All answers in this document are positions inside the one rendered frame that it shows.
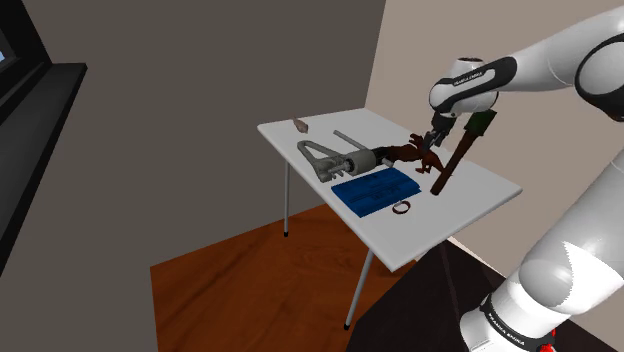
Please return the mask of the brown stick with green end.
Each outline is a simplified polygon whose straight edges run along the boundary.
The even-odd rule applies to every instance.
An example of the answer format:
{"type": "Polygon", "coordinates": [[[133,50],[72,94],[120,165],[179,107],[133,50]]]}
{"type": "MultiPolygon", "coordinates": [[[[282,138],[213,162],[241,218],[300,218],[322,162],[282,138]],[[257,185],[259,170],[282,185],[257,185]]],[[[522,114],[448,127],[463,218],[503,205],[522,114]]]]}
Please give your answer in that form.
{"type": "Polygon", "coordinates": [[[496,115],[497,112],[492,109],[488,109],[483,112],[476,112],[471,115],[470,119],[464,126],[464,134],[460,142],[458,143],[443,171],[431,187],[431,194],[437,196],[442,192],[460,161],[472,147],[473,143],[485,134],[485,131],[488,129],[496,115]]]}

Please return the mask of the brown dinosaur toy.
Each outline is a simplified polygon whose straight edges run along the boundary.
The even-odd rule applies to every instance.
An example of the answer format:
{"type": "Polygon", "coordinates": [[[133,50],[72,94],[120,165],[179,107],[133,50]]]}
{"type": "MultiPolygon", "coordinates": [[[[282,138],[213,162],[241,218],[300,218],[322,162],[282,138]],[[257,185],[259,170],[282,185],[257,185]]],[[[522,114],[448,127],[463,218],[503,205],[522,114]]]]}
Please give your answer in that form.
{"type": "Polygon", "coordinates": [[[374,148],[372,152],[376,157],[378,165],[382,164],[384,159],[390,162],[420,161],[421,166],[415,169],[418,173],[430,173],[432,169],[443,172],[444,166],[438,155],[431,150],[425,150],[423,145],[424,138],[412,133],[408,144],[402,146],[381,146],[374,148]]]}

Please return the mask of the white table with metal legs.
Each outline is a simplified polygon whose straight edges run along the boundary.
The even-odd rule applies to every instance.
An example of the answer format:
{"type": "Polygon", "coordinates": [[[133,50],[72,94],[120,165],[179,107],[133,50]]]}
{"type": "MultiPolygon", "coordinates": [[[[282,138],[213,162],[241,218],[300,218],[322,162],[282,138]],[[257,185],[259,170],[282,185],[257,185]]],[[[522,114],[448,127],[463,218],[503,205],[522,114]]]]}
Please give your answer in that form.
{"type": "Polygon", "coordinates": [[[368,248],[344,323],[346,328],[351,326],[373,258],[394,272],[522,192],[520,186],[507,179],[462,161],[435,196],[430,188],[438,177],[436,171],[419,174],[413,164],[397,162],[394,167],[417,182],[421,192],[407,199],[411,207],[402,215],[386,208],[360,218],[331,191],[342,179],[320,182],[296,143],[312,140],[346,153],[354,148],[339,139],[335,131],[366,147],[405,144],[410,131],[364,108],[304,117],[302,121],[309,126],[306,134],[298,132],[290,120],[263,123],[257,129],[284,158],[288,168],[296,171],[368,248]]]}

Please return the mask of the blue book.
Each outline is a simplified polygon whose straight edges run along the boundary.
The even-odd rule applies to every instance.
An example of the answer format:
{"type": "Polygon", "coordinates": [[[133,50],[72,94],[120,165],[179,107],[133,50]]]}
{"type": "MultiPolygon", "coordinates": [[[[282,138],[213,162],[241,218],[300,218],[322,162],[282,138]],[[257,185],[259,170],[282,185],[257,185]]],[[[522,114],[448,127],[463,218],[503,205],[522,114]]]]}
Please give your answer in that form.
{"type": "Polygon", "coordinates": [[[334,185],[331,190],[360,218],[421,192],[416,181],[395,168],[334,185]]]}

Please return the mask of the grey metal rod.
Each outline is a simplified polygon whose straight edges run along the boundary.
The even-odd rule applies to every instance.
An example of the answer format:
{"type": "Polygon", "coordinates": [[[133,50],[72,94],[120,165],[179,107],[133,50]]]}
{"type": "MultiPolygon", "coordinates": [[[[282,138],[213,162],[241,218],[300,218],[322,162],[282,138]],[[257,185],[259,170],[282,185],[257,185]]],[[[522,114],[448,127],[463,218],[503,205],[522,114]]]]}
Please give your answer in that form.
{"type": "Polygon", "coordinates": [[[338,131],[338,130],[334,130],[333,134],[338,136],[339,138],[343,139],[344,141],[346,141],[347,143],[353,145],[354,147],[363,150],[363,149],[368,149],[366,146],[364,146],[363,144],[357,142],[356,140],[352,139],[351,137],[347,136],[346,134],[338,131]]]}

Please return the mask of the dark robot stand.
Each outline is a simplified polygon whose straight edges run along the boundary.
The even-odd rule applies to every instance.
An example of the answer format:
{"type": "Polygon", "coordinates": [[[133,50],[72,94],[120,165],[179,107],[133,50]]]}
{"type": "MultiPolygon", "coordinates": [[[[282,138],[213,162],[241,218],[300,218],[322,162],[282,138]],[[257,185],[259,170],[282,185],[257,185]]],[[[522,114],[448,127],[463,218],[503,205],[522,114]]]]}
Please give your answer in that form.
{"type": "Polygon", "coordinates": [[[546,236],[502,277],[454,244],[427,252],[357,322],[346,352],[616,352],[571,321],[606,255],[546,236]]]}

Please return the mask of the black window frame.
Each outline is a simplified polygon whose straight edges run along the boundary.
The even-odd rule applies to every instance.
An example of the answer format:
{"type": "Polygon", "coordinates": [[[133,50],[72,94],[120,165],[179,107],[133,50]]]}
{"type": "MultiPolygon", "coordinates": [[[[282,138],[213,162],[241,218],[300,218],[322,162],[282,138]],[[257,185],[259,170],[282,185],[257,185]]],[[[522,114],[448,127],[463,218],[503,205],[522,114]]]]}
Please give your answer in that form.
{"type": "Polygon", "coordinates": [[[52,62],[23,0],[0,0],[0,276],[87,70],[52,62]]]}

